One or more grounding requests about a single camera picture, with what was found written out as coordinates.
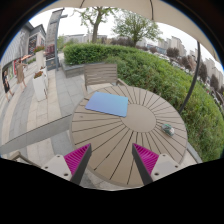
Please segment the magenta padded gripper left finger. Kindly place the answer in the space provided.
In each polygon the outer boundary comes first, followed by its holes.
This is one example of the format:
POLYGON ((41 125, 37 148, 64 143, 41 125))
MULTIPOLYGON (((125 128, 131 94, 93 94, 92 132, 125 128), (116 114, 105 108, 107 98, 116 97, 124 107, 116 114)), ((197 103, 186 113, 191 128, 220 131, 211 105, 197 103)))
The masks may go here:
POLYGON ((42 169, 79 185, 91 154, 92 147, 87 144, 65 156, 55 155, 42 169))

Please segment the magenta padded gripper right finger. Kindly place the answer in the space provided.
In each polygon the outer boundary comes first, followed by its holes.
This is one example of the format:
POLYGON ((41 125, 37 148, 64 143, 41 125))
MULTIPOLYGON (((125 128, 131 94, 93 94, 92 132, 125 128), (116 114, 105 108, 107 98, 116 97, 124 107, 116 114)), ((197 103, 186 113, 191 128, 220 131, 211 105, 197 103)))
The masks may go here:
POLYGON ((167 154, 158 155, 135 143, 132 144, 132 154, 144 185, 181 169, 181 166, 167 154))

